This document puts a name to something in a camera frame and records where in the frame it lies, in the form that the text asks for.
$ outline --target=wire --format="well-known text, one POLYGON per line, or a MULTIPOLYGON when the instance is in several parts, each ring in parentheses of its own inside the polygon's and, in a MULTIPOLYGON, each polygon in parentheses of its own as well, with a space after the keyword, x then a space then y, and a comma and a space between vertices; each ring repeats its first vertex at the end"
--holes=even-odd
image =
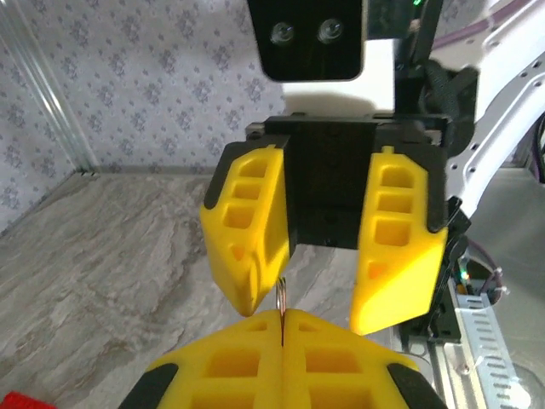
POLYGON ((534 141, 532 143, 532 155, 534 162, 537 165, 538 181, 545 183, 545 160, 543 159, 541 139, 545 131, 545 113, 537 120, 537 126, 534 133, 534 141))
POLYGON ((479 243, 471 239, 468 239, 468 247, 470 249, 473 247, 483 257, 483 262, 488 264, 488 267, 490 268, 490 270, 492 270, 492 273, 487 277, 487 279, 485 280, 485 283, 480 288, 477 294, 482 294, 483 292, 487 292, 492 281, 495 281, 496 288, 494 289, 494 297, 490 302, 491 305, 495 305, 500 301, 500 299, 502 298, 502 295, 508 292, 508 288, 503 284, 502 268, 494 261, 492 256, 488 254, 488 252, 479 243))
POLYGON ((489 28, 491 19, 494 20, 495 24, 504 21, 522 9, 530 1, 531 0, 513 0, 511 3, 502 7, 487 19, 478 21, 470 26, 464 27, 461 30, 452 32, 451 34, 447 34, 443 37, 436 38, 433 42, 433 49, 441 49, 447 45, 458 43, 466 38, 479 34, 489 28))

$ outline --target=red object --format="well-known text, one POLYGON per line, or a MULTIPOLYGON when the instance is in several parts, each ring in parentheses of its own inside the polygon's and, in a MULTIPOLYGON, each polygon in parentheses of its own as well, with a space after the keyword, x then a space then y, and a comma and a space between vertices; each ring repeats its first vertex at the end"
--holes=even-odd
POLYGON ((17 392, 9 392, 0 403, 0 409, 56 409, 56 407, 17 392))

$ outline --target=floral wallpaper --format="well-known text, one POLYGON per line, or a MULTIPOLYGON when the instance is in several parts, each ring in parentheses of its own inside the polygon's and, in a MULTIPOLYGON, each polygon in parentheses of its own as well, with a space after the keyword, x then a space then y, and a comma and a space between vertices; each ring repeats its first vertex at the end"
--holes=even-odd
POLYGON ((73 169, 19 69, 0 48, 0 236, 73 169))
MULTIPOLYGON (((483 3, 445 0, 438 35, 483 3)), ((19 5, 105 171, 205 171, 247 124, 283 111, 245 0, 19 5)), ((73 169, 5 51, 1 63, 0 231, 73 169)))
POLYGON ((214 166, 280 113, 244 0, 32 0, 24 14, 108 170, 214 166))

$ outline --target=camera lens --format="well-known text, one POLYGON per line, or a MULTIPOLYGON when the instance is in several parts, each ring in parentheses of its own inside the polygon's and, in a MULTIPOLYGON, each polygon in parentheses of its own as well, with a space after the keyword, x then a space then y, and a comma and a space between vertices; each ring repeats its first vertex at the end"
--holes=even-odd
POLYGON ((271 42, 275 45, 287 45, 293 40, 295 30, 288 23, 275 24, 271 31, 271 42))
POLYGON ((333 43, 343 32, 342 23, 338 19, 324 21, 318 29, 318 40, 324 44, 333 43))

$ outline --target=gray marble floor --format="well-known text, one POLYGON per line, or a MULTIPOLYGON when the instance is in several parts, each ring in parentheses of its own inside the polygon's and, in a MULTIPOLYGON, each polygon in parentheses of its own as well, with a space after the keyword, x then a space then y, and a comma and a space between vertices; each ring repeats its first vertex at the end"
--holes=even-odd
MULTIPOLYGON (((205 258, 208 181, 74 176, 3 238, 0 396, 117 407, 157 357, 240 319, 205 258)), ((353 251, 298 248, 289 305, 346 326, 355 262, 353 251)), ((273 306, 271 294, 261 309, 273 306)))

